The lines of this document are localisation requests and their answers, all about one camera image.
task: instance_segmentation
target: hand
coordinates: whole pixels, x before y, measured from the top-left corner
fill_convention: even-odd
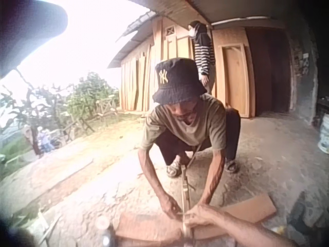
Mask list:
[[[159,200],[162,211],[168,215],[169,218],[179,220],[177,213],[181,212],[181,209],[175,199],[171,195],[166,194],[159,198]]]
[[[207,86],[209,82],[209,77],[207,75],[201,75],[201,83],[203,86]]]
[[[184,217],[185,225],[194,227],[197,225],[209,225],[212,222],[215,211],[207,204],[196,204],[187,211]]]

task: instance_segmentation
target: corrugated roof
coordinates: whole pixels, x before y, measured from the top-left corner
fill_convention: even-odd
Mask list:
[[[129,24],[126,31],[121,36],[126,36],[134,31],[138,30],[138,28],[141,25],[143,25],[147,20],[150,20],[153,17],[155,17],[155,15],[156,15],[156,13],[154,11],[149,11],[149,12],[141,15],[137,20],[135,20],[134,22]]]
[[[232,18],[264,15],[280,18],[294,0],[189,0],[211,23]]]
[[[187,28],[191,21],[209,24],[264,15],[279,19],[296,0],[130,0]]]
[[[125,35],[128,35],[136,30],[137,33],[116,53],[116,55],[112,58],[107,68],[118,68],[121,67],[121,61],[138,45],[140,45],[146,38],[153,34],[152,23],[151,20],[157,15],[152,15],[150,18],[145,19],[143,23],[141,23],[138,27],[135,26],[133,28],[132,24],[130,24],[131,28],[128,28],[125,31]]]
[[[188,28],[191,21],[199,20],[209,24],[208,21],[196,11],[188,1],[184,0],[130,0],[134,3],[147,7],[156,13],[166,16],[179,26]]]

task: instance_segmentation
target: hair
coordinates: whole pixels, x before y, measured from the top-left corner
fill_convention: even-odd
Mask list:
[[[192,21],[192,22],[190,22],[190,26],[191,27],[193,27],[193,28],[195,28],[195,26],[197,25],[197,24],[200,24],[201,22],[199,22],[199,21]]]

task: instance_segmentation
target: window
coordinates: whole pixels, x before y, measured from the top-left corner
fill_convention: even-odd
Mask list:
[[[166,36],[170,36],[176,33],[175,26],[167,27],[165,31],[166,31]]]

